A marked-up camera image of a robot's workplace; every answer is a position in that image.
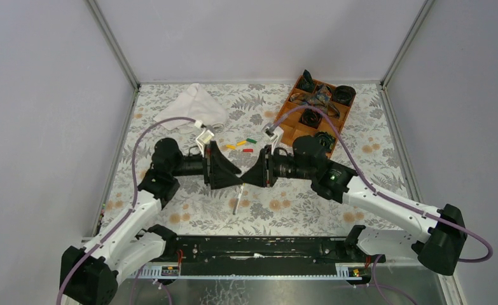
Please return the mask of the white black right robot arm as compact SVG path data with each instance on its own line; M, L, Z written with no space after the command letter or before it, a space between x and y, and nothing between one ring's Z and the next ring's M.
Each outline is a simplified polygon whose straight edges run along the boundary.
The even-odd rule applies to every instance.
M467 239L467 234L459 230L464 219L458 207L447 204L437 208L374 184L367 186L354 169L328 159L324 146L310 135L298 137L291 154L281 154L279 148L266 145L254 166L241 176L246 184L258 187L272 187L279 178L309 180L320 197L362 208L405 231L402 239L390 232L356 232L356 246L364 253L399 254L416 258L440 275L454 274Z

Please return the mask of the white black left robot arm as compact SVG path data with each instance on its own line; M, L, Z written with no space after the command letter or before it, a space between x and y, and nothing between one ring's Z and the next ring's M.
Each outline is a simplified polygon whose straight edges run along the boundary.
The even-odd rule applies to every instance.
M211 189L222 189L241 185L240 173L213 140L191 156L183 155L174 139L159 140L150 168L135 185L133 202L103 232L63 253L56 303L68 297L80 304L109 304L129 275L163 255L172 239L170 232L135 237L174 197L178 176L202 175Z

